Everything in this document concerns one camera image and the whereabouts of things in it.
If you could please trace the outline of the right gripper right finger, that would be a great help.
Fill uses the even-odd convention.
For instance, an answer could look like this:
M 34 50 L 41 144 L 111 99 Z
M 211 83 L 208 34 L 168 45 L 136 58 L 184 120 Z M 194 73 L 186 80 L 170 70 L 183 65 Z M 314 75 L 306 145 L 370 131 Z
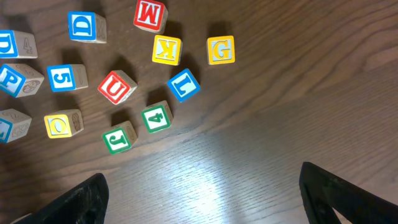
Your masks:
M 303 206 L 310 223 L 397 223 L 397 205 L 371 194 L 311 162 L 299 178 Z

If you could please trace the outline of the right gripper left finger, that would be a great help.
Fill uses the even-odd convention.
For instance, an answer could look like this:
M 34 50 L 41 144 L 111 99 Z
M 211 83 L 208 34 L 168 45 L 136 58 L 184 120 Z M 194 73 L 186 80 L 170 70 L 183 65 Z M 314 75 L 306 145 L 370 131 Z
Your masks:
M 15 224 L 103 224 L 109 188 L 102 173 L 92 175 L 40 210 L 20 217 Z

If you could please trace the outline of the green J block right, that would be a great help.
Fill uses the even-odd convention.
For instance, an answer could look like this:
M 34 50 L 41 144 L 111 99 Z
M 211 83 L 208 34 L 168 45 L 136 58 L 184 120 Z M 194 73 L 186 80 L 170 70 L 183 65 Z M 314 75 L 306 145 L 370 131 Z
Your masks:
M 112 126 L 101 137 L 111 154 L 128 151 L 137 141 L 137 133 L 130 121 L 124 121 Z

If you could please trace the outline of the blue L block left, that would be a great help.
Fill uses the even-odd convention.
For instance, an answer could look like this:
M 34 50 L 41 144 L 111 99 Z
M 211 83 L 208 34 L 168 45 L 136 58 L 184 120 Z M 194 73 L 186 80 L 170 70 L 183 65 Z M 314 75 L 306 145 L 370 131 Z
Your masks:
M 30 127 L 32 118 L 15 109 L 1 111 L 1 142 L 9 143 L 24 137 Z

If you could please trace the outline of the blue l block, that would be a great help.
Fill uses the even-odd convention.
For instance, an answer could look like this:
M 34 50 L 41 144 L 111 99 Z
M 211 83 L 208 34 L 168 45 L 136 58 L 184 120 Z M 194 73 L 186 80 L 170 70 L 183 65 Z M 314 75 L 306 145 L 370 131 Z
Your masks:
M 180 103 L 201 90 L 199 83 L 188 68 L 172 77 L 167 85 Z
M 1 111 L 1 142 L 9 143 L 24 137 L 30 127 L 32 118 L 15 109 Z

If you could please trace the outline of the green 4 block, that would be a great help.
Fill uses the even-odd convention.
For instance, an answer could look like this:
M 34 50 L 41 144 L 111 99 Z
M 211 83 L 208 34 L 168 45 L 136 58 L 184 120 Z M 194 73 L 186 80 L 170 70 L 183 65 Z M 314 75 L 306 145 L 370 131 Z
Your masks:
M 149 133 L 156 133 L 171 127 L 174 118 L 166 100 L 146 107 L 141 112 L 141 116 Z

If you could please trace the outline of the red U block right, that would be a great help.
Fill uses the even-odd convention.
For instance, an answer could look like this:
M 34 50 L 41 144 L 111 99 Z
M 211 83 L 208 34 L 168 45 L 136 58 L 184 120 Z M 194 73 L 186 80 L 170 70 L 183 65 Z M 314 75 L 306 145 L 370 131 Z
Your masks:
M 112 70 L 99 84 L 98 91 L 112 104 L 126 101 L 137 88 L 137 83 L 122 70 Z

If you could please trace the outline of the blue 5 block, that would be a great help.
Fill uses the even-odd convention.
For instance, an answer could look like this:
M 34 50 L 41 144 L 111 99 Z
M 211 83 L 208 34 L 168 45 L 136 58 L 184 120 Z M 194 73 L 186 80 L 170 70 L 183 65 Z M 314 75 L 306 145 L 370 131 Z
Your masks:
M 74 91 L 88 87 L 88 77 L 83 64 L 49 66 L 47 74 L 53 92 Z

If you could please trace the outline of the blue P block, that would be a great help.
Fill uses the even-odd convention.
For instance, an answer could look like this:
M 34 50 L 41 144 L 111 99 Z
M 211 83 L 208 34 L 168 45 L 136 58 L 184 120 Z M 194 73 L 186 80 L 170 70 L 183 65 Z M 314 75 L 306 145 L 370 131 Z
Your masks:
M 23 63 L 5 63 L 1 67 L 1 90 L 14 98 L 35 95 L 44 76 Z

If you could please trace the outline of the yellow K block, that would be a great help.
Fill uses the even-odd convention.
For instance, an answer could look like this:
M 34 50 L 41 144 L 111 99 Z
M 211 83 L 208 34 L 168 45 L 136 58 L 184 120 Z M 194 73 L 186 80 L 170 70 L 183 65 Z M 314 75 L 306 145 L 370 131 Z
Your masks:
M 182 41 L 176 37 L 156 35 L 152 51 L 152 61 L 166 65 L 177 66 L 180 64 Z

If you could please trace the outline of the yellow G block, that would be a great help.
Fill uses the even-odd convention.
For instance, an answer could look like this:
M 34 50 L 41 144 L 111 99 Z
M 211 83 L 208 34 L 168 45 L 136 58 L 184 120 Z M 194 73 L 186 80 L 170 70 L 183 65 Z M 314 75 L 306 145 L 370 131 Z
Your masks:
M 209 37 L 206 46 L 209 65 L 235 63 L 233 35 Z

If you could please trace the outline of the blue D block upper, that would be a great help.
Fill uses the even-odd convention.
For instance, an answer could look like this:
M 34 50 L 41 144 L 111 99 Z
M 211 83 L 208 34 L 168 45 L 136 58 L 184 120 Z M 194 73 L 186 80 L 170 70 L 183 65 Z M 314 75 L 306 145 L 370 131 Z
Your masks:
M 1 30 L 1 58 L 37 58 L 33 34 L 16 30 Z

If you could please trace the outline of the blue d block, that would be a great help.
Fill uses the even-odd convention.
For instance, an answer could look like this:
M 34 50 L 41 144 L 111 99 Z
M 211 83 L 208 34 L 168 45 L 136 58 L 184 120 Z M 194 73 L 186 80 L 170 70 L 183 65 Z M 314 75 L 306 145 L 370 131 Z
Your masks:
M 1 30 L 1 58 L 37 58 L 33 34 L 16 30 Z
M 106 19 L 94 12 L 70 11 L 68 33 L 71 40 L 84 43 L 107 43 Z

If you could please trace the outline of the blue D block right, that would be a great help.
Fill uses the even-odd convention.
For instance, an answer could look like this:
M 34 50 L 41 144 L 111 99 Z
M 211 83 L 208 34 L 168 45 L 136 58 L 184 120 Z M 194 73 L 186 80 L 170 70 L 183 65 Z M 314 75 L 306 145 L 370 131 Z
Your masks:
M 84 43 L 107 43 L 106 19 L 94 12 L 70 11 L 68 33 L 71 40 Z

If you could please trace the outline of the red M block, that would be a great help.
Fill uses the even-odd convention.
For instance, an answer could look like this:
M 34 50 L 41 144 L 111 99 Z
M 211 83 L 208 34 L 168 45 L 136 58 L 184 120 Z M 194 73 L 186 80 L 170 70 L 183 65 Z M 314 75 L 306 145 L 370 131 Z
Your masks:
M 153 0 L 138 0 L 133 24 L 142 30 L 163 34 L 168 14 L 164 3 Z

